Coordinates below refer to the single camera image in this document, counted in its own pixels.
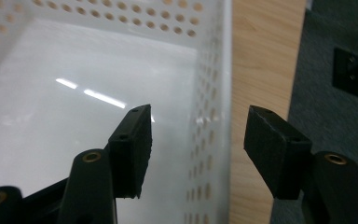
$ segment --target perforated basket wall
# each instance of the perforated basket wall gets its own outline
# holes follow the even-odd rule
[[[227,223],[229,0],[0,0],[0,186],[24,196],[152,105],[153,152],[119,223]]]

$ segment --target black mounting bracket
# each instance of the black mounting bracket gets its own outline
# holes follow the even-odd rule
[[[358,56],[343,49],[334,50],[333,86],[358,96]]]

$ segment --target wooden surface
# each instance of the wooden surface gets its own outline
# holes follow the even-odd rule
[[[306,0],[233,0],[230,223],[269,223],[272,197],[243,150],[249,105],[287,118]]]

